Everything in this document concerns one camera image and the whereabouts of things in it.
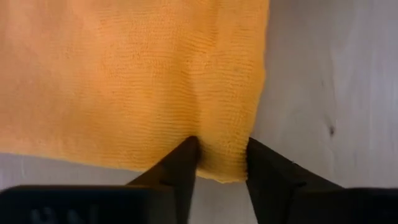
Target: microfiber towel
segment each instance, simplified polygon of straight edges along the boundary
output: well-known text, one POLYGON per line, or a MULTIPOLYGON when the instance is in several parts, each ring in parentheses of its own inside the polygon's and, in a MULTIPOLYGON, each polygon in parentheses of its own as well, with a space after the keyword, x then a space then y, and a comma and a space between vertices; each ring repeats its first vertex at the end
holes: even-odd
POLYGON ((198 136, 246 178, 268 0, 0 1, 0 151, 145 170, 198 136))

